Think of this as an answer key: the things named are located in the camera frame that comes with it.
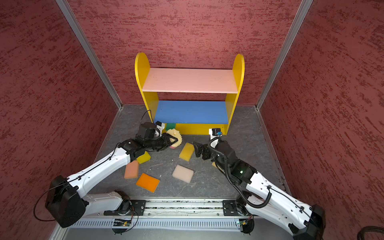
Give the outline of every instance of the red panel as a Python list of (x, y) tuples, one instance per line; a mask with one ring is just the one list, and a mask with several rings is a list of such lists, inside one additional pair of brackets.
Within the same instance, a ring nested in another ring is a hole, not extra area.
[[(134, 73), (141, 51), (152, 67), (218, 69), (232, 69), (242, 53), (245, 79), (238, 104), (256, 104), (300, 2), (69, 0), (126, 104), (143, 103)], [(221, 100), (217, 97), (196, 94), (198, 100)]]
[(93, 162), (117, 107), (55, 1), (3, 1), (0, 15), (0, 238), (47, 239), (38, 196)]
[(384, 226), (383, 49), (383, 2), (315, 0), (262, 107), (293, 194), (326, 209), (324, 239)]

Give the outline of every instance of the sponge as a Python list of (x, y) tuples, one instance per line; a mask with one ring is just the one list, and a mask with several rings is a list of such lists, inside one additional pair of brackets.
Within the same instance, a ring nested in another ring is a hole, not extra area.
[(125, 179), (138, 178), (139, 177), (139, 162), (137, 160), (128, 163), (125, 166)]
[(159, 179), (156, 179), (154, 177), (151, 177), (151, 176), (143, 173), (140, 176), (139, 180), (136, 182), (136, 185), (139, 187), (142, 187), (144, 189), (147, 189), (150, 192), (155, 192), (159, 182), (160, 182)]
[(145, 151), (145, 153), (143, 155), (141, 155), (140, 157), (137, 158), (137, 162), (142, 164), (146, 161), (149, 161), (151, 159), (151, 156), (149, 155), (149, 153), (147, 151)]
[(183, 141), (183, 138), (181, 137), (180, 135), (180, 132), (176, 129), (169, 129), (167, 131), (167, 133), (175, 138), (177, 138), (177, 143), (174, 143), (170, 146), (170, 148), (176, 148), (177, 146), (179, 146), (181, 144), (181, 142)]
[(176, 165), (175, 170), (172, 173), (172, 176), (186, 183), (190, 183), (192, 180), (193, 173), (194, 173), (193, 170), (190, 170), (180, 165)]
[(183, 147), (183, 150), (181, 151), (179, 158), (184, 159), (185, 161), (189, 162), (194, 151), (195, 151), (194, 146), (192, 144), (190, 144), (189, 142), (187, 142), (185, 144), (185, 146)]

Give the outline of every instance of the shelf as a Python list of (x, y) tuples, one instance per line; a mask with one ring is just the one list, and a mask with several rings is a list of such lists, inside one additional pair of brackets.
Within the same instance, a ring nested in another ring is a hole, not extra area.
[(144, 92), (237, 93), (232, 70), (151, 68)]
[(163, 123), (228, 124), (221, 101), (159, 101), (155, 120)]

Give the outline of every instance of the pink shelf board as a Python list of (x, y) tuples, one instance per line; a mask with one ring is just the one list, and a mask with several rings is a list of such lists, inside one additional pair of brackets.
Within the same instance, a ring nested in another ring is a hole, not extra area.
[(237, 93), (232, 70), (151, 68), (144, 92)]

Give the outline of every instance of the white sponge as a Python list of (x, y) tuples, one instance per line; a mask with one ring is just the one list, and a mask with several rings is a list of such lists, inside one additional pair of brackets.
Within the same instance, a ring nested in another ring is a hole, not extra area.
[(194, 173), (193, 170), (190, 170), (180, 165), (176, 165), (175, 170), (172, 173), (172, 176), (186, 183), (190, 183), (192, 180), (193, 173)]

